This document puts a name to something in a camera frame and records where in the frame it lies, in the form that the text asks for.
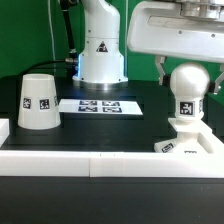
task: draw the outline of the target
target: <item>white cylinder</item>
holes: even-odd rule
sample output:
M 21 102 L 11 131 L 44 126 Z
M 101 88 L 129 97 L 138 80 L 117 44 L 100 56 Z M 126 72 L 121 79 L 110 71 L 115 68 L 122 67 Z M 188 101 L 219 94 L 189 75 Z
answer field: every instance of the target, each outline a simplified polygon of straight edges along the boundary
M 23 76 L 18 125 L 40 130 L 60 125 L 54 77 L 47 74 Z
M 191 121 L 203 117 L 209 82 L 207 70 L 198 63 L 182 64 L 172 72 L 170 87 L 176 99 L 176 118 Z

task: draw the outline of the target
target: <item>marker sticker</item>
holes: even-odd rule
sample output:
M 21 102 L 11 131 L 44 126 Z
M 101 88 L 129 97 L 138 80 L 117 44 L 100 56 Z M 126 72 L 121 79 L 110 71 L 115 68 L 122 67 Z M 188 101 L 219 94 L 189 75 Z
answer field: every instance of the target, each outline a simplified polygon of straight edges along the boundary
M 104 41 L 101 42 L 100 46 L 97 48 L 96 52 L 108 52 L 106 44 Z

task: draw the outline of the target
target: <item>black cable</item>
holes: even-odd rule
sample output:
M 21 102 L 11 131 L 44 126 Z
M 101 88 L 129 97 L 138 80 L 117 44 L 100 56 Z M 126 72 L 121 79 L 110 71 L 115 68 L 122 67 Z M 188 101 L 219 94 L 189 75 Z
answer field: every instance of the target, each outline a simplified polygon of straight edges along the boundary
M 53 60 L 53 61 L 44 61 L 44 62 L 36 63 L 36 64 L 30 66 L 29 68 L 27 68 L 26 70 L 20 72 L 18 74 L 18 76 L 23 76 L 23 75 L 27 74 L 30 70 L 32 70 L 34 68 L 37 68 L 39 66 L 42 66 L 42 65 L 49 65 L 49 64 L 55 64 L 55 63 L 64 63 L 64 62 L 65 62 L 65 60 L 63 59 L 63 60 Z
M 65 20 L 65 28 L 67 32 L 67 38 L 68 38 L 68 46 L 70 50 L 75 49 L 75 44 L 73 40 L 73 34 L 72 34 L 72 27 L 71 27 L 71 22 L 70 22 L 70 16 L 68 11 L 62 11 L 64 20 Z

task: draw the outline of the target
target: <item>white platform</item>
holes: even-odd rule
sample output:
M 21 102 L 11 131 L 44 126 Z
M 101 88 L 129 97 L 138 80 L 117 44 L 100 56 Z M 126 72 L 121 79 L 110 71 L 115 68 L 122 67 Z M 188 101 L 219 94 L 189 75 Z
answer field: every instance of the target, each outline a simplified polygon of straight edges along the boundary
M 1 176 L 224 178 L 224 154 L 0 151 Z

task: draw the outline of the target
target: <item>triangle warning sticker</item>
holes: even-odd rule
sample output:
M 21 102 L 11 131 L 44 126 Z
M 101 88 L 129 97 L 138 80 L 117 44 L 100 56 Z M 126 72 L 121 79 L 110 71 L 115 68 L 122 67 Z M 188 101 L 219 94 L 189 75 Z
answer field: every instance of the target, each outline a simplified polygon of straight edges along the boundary
M 100 46 L 97 48 L 96 52 L 108 52 L 107 47 L 106 47 L 104 41 L 102 41 Z

